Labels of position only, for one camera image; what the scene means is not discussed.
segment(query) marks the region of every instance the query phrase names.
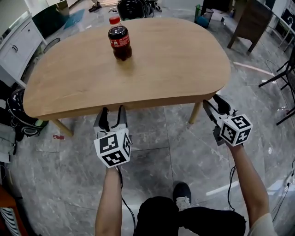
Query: sneaker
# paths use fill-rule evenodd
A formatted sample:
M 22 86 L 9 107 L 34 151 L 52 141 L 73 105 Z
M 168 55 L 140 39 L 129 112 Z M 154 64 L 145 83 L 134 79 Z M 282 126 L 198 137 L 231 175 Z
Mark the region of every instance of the sneaker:
M 90 9 L 88 9 L 88 11 L 89 12 L 91 12 L 91 11 L 93 11 L 93 8 L 94 8 L 95 6 L 93 5 Z
M 89 12 L 97 12 L 99 9 L 101 9 L 101 5 L 98 3 L 97 6 L 93 5 L 93 8 L 89 9 Z
M 173 201 L 178 206 L 179 211 L 183 211 L 190 207 L 192 202 L 192 194 L 189 186 L 184 182 L 179 182 L 173 190 Z

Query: forearm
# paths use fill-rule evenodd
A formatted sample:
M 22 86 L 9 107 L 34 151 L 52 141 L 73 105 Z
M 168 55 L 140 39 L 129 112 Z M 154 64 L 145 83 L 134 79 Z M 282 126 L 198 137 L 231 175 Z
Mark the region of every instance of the forearm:
M 106 170 L 95 221 L 96 236 L 119 236 L 122 225 L 121 183 L 115 168 Z
M 269 213 L 268 194 L 244 147 L 237 145 L 229 148 L 235 161 L 251 226 L 260 216 Z

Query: floor mat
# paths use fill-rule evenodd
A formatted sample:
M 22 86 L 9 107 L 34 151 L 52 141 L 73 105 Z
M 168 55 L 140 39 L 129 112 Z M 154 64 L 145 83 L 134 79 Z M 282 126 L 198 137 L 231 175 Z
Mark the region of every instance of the floor mat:
M 71 14 L 69 19 L 65 23 L 64 30 L 77 24 L 78 22 L 80 22 L 83 18 L 84 11 L 85 11 L 85 9 L 82 9 L 82 10 L 79 10 L 79 11 Z

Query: chair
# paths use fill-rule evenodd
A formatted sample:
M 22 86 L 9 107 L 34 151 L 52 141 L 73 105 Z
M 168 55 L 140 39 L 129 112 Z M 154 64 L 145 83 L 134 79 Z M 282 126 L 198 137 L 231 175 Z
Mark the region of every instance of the chair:
M 273 12 L 263 4 L 256 0 L 249 0 L 227 47 L 231 48 L 236 38 L 240 37 L 252 42 L 251 47 L 248 49 L 249 53 L 252 52 L 266 30 L 272 16 Z
M 283 90 L 285 87 L 289 86 L 291 89 L 291 93 L 292 93 L 292 97 L 293 97 L 293 102 L 295 104 L 295 98 L 294 98 L 294 93 L 295 93 L 295 46 L 293 47 L 291 56 L 289 61 L 287 61 L 281 68 L 279 68 L 277 70 L 277 72 L 279 72 L 280 70 L 282 70 L 284 68 L 284 66 L 286 66 L 286 70 L 278 75 L 276 75 L 275 77 L 269 79 L 268 81 L 261 83 L 260 85 L 258 85 L 258 87 L 262 87 L 264 85 L 266 85 L 267 83 L 273 82 L 279 78 L 282 78 L 286 84 L 281 88 L 281 90 Z M 284 117 L 282 120 L 280 120 L 279 122 L 277 122 L 277 125 L 281 124 L 282 122 L 284 122 L 285 120 L 287 120 L 288 118 L 290 118 L 291 116 L 293 116 L 295 114 L 295 107 L 293 107 L 290 111 L 287 112 L 287 116 Z

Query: red bottle cap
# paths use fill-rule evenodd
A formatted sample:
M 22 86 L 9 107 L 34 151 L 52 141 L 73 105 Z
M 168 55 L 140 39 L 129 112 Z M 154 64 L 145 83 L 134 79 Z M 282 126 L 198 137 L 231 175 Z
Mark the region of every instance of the red bottle cap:
M 110 24 L 118 24 L 120 22 L 120 16 L 110 17 Z

